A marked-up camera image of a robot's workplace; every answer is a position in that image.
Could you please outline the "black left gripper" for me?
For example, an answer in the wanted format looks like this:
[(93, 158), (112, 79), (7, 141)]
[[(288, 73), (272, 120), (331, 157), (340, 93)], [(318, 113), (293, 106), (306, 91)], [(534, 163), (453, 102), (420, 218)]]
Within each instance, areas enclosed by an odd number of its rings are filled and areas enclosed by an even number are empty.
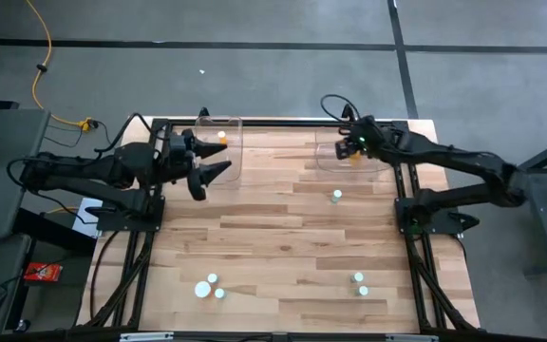
[(206, 159), (225, 150), (228, 145), (201, 141), (192, 130), (183, 130), (180, 134), (172, 132), (166, 146), (167, 153), (161, 162), (161, 181), (175, 183), (187, 179), (194, 200), (206, 200), (205, 188), (232, 165), (230, 161), (220, 161), (196, 168), (195, 155)]

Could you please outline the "clear plastic bin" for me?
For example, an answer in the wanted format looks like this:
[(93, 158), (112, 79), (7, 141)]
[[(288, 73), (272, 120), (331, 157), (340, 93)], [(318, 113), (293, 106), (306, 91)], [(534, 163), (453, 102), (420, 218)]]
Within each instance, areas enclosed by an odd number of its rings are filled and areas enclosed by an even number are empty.
[(334, 173), (378, 173), (390, 168), (390, 165), (377, 159), (369, 159), (361, 154), (361, 160), (352, 162), (349, 158), (338, 160), (334, 144), (342, 139), (337, 128), (318, 127), (314, 133), (314, 156), (317, 166)]
[(207, 143), (219, 143), (217, 133), (224, 131), (228, 147), (206, 159), (198, 158), (200, 164), (230, 161), (232, 165), (216, 177), (211, 186), (225, 186), (237, 183), (241, 177), (243, 161), (243, 122), (239, 117), (201, 117), (196, 120), (194, 133)]

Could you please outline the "red small box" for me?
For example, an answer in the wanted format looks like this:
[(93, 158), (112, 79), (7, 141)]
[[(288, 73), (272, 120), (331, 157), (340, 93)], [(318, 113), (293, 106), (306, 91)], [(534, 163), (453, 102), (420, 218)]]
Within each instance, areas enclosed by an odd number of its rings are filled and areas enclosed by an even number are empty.
[(31, 262), (23, 276), (25, 281), (57, 282), (64, 267), (58, 263)]

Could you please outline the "black aluminium table frame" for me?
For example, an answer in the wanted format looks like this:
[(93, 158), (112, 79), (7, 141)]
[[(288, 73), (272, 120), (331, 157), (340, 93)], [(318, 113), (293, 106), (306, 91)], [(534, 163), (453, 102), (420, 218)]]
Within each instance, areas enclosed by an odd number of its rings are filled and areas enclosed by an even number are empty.
[[(400, 192), (443, 190), (431, 164), (334, 173), (315, 161), (324, 120), (246, 120), (237, 183), (206, 201), (168, 185), (139, 327), (196, 337), (299, 342), (300, 333), (416, 333), (406, 245), (394, 217)], [(334, 190), (343, 195), (331, 202)], [(361, 272), (365, 280), (352, 283)], [(218, 275), (206, 298), (197, 282)], [(368, 295), (357, 294), (359, 286)], [(224, 289), (223, 299), (215, 289)]]

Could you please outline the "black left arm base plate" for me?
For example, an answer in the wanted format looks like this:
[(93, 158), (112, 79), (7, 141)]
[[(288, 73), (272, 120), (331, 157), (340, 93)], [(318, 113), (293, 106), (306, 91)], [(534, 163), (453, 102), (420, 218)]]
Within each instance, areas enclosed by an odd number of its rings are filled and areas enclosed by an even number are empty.
[(102, 232), (158, 232), (162, 226), (165, 198), (159, 197), (144, 217), (130, 216), (115, 209), (100, 208), (96, 229)]

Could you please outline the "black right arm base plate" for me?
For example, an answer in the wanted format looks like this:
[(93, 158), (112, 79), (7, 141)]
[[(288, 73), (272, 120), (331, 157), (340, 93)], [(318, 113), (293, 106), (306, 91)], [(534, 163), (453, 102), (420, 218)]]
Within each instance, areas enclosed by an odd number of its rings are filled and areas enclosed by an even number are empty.
[(436, 212), (428, 223), (419, 223), (408, 214), (412, 198), (394, 201), (398, 230), (405, 235), (438, 234), (462, 235), (464, 231), (480, 224), (476, 217), (460, 213), (457, 208), (442, 209)]

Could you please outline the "silver aluminium bracket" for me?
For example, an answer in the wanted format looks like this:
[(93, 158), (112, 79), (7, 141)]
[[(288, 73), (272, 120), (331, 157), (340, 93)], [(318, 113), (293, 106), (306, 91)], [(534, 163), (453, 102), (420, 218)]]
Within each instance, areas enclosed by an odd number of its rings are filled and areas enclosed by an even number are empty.
[(172, 342), (173, 332), (131, 332), (120, 335), (119, 342)]
[(424, 334), (387, 334), (386, 342), (440, 342), (435, 335)]

